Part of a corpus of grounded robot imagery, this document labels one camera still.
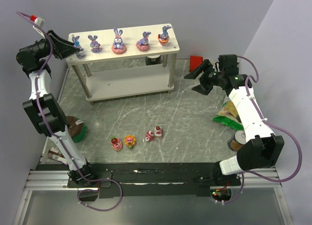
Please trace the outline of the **small purple bunny toy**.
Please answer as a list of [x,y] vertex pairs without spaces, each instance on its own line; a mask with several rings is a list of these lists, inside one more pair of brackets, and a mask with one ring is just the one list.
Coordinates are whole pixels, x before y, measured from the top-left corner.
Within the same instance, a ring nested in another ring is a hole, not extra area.
[[79,36],[75,36],[74,34],[71,36],[72,37],[72,42],[74,43],[74,47],[78,48],[79,51],[76,53],[76,56],[78,59],[82,59],[86,56],[84,49],[79,43]]

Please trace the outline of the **purple bunny with red bow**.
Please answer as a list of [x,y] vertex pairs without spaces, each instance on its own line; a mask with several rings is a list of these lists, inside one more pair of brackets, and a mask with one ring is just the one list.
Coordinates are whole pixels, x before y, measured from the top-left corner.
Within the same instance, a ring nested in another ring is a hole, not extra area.
[[100,47],[100,43],[97,41],[98,36],[97,35],[88,35],[88,39],[91,41],[90,47],[91,51],[93,53],[99,53],[102,51],[102,48]]

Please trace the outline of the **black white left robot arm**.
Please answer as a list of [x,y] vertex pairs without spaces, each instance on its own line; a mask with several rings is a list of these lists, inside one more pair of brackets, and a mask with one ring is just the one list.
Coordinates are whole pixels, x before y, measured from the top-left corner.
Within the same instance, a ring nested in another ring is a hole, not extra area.
[[91,186],[95,182],[91,165],[70,137],[69,122],[49,89],[52,77],[47,62],[51,56],[62,60],[79,51],[74,43],[49,30],[43,39],[20,49],[16,59],[31,80],[31,96],[22,104],[28,118],[36,131],[49,138],[60,150],[66,159],[70,180],[77,185]]

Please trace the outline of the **pink white roll cake toy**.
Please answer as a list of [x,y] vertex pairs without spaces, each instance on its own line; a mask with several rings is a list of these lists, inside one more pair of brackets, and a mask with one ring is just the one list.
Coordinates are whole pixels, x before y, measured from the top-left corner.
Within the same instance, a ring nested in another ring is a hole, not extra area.
[[145,141],[150,142],[154,139],[154,132],[153,131],[147,131],[145,135]]

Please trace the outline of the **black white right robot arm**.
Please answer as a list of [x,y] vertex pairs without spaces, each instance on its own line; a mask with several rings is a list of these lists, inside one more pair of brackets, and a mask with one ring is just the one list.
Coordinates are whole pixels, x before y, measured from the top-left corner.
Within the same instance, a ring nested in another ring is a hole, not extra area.
[[284,146],[284,139],[275,135],[260,116],[252,83],[246,74],[239,73],[237,55],[220,55],[217,68],[206,59],[184,78],[199,79],[199,85],[192,90],[202,95],[208,95],[215,86],[221,87],[240,117],[246,143],[237,151],[236,156],[218,162],[217,170],[222,175],[275,166]]

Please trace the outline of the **strawberry cake toy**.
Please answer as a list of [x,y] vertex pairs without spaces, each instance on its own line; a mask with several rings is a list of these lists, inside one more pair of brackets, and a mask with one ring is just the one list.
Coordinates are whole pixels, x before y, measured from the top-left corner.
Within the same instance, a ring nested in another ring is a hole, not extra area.
[[156,126],[154,129],[155,137],[163,137],[163,129],[160,126]]

